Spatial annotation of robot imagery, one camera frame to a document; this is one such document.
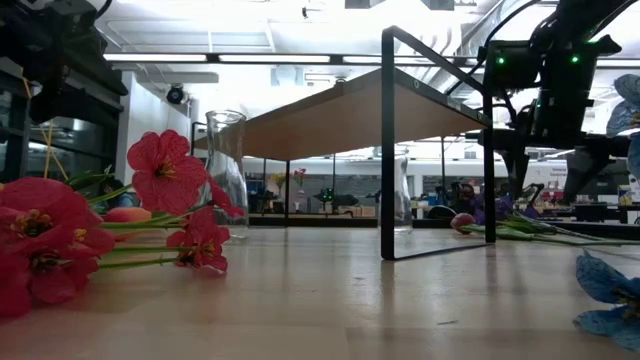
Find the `security camera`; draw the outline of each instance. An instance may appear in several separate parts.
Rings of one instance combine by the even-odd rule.
[[[167,93],[167,101],[174,105],[182,105],[189,100],[189,94],[183,90],[182,84],[171,84],[171,89]]]

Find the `table surface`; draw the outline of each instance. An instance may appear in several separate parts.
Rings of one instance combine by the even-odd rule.
[[[72,302],[0,322],[0,359],[637,359],[573,327],[603,308],[576,283],[577,249],[501,243],[390,263],[376,230],[247,235],[225,246],[224,277],[172,265],[94,274]],[[416,230],[397,246],[476,242]],[[640,275],[634,248],[592,253]]]

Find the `wooden tabletop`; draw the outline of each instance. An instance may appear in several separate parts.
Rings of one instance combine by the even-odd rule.
[[[295,160],[380,145],[381,71],[222,130],[221,138],[242,139],[243,155]],[[395,69],[395,140],[413,141],[482,129],[489,120]],[[207,139],[196,141],[206,149]]]
[[[97,273],[74,301],[0,322],[0,359],[637,359],[574,329],[577,314],[603,308],[576,283],[580,250],[505,243],[390,263],[378,236],[256,229],[225,246],[226,277]],[[417,230],[397,246],[479,242]],[[638,276],[634,249],[593,254]]]

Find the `green leaf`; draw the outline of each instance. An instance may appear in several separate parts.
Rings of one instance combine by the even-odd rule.
[[[89,200],[89,204],[97,204],[97,203],[101,203],[103,201],[107,201],[109,199],[113,199],[114,197],[120,196],[121,194],[124,194],[125,192],[127,192],[127,190],[131,189],[133,187],[133,185],[129,184],[126,186],[121,187],[118,190],[112,191],[108,194],[102,195],[102,196],[98,196],[97,198],[93,198],[91,200]]]
[[[90,186],[98,185],[112,176],[113,175],[110,174],[90,174],[73,181],[69,186],[71,186],[74,191],[79,191]]]

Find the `pink flower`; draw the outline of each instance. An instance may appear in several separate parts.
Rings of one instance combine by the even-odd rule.
[[[87,200],[55,181],[24,178],[0,187],[0,315],[21,315],[31,299],[56,304],[76,296],[112,233]]]
[[[59,181],[23,178],[0,190],[0,253],[99,256],[115,244],[111,232],[97,228],[101,222],[82,195]]]
[[[244,210],[233,206],[229,195],[227,195],[227,193],[224,192],[218,184],[216,184],[216,181],[211,176],[209,176],[207,181],[211,188],[211,198],[213,199],[214,205],[217,205],[219,208],[224,210],[224,212],[231,216],[231,218],[244,216]]]
[[[31,309],[29,259],[0,255],[0,316],[20,316]]]
[[[167,246],[192,248],[178,256],[178,266],[207,266],[225,272],[228,264],[222,256],[222,244],[230,237],[229,229],[215,224],[213,209],[207,206],[189,217],[184,231],[171,234],[167,238]]]
[[[181,215],[196,203],[208,174],[188,151],[187,138],[173,130],[146,133],[129,149],[133,187],[145,209]]]

